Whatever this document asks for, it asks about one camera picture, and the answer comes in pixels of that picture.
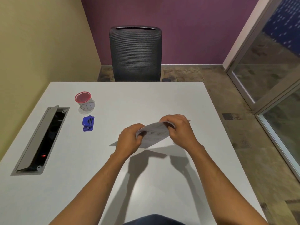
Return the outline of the person's left hand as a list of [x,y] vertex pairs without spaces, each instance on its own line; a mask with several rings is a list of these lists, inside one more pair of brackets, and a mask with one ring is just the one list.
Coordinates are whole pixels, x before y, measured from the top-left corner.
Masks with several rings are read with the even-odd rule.
[[140,147],[144,133],[137,135],[136,124],[133,124],[119,134],[118,142],[114,155],[119,158],[127,159],[134,154]]

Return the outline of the person's right hand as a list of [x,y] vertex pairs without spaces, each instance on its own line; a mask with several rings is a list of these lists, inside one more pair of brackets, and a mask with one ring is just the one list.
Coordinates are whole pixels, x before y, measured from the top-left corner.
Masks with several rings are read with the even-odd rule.
[[166,115],[160,122],[171,122],[175,125],[175,131],[169,131],[173,142],[182,147],[188,153],[194,153],[204,147],[196,139],[188,119],[181,114]]

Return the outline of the white printed paper sheet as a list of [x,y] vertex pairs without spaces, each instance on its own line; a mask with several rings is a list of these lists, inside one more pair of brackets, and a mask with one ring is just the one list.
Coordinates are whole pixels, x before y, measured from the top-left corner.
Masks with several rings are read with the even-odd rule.
[[155,123],[155,125],[159,125],[159,127],[161,127],[161,129],[158,128],[157,131],[154,130],[153,134],[152,134],[151,131],[149,132],[147,129],[146,129],[146,132],[140,132],[140,133],[144,133],[141,144],[143,144],[143,141],[144,141],[145,137],[148,138],[148,133],[150,134],[150,136],[152,136],[152,135],[156,136],[157,135],[158,142],[165,139],[166,137],[168,137],[170,135],[168,129],[166,128],[166,126],[162,122],[157,122],[157,123]]

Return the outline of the person's left forearm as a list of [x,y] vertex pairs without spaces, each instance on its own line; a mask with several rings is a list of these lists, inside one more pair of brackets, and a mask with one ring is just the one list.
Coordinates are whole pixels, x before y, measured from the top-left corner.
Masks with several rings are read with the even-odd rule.
[[129,155],[114,152],[49,225],[98,225],[116,178]]

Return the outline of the person's right forearm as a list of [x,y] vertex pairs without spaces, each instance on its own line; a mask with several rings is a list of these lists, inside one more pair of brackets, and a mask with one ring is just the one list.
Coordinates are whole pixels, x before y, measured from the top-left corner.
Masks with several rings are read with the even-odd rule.
[[200,177],[217,225],[268,225],[220,170],[205,148],[197,143],[186,149]]

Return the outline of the blue stapler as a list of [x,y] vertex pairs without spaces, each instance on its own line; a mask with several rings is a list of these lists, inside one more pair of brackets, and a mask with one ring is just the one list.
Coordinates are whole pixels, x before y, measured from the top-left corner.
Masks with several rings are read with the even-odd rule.
[[83,117],[83,120],[82,120],[83,132],[89,132],[89,131],[93,130],[94,120],[95,120],[95,117],[91,116],[91,115]]

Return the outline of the clear cup with red rim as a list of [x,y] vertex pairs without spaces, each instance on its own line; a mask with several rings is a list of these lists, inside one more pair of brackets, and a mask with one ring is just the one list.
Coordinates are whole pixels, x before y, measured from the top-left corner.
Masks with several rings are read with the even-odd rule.
[[87,91],[77,93],[74,99],[79,105],[78,111],[81,114],[91,113],[95,108],[95,101],[92,99],[91,93]]

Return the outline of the dark grey mesh office chair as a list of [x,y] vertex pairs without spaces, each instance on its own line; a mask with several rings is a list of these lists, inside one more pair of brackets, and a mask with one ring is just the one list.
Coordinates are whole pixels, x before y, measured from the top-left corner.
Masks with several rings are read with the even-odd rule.
[[115,82],[160,82],[162,30],[151,26],[115,26],[109,31]]

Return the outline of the person's dark blue clothing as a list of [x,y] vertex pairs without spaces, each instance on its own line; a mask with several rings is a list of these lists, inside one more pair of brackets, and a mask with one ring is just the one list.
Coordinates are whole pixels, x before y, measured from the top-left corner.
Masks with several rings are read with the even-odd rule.
[[126,222],[123,225],[185,225],[185,224],[163,215],[152,214],[152,215],[143,216],[138,219]]

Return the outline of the glass door with metal frame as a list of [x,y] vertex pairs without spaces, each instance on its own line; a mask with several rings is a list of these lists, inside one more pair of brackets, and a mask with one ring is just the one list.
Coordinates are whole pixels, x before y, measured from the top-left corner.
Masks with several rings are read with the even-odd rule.
[[300,0],[258,0],[223,67],[300,182]]

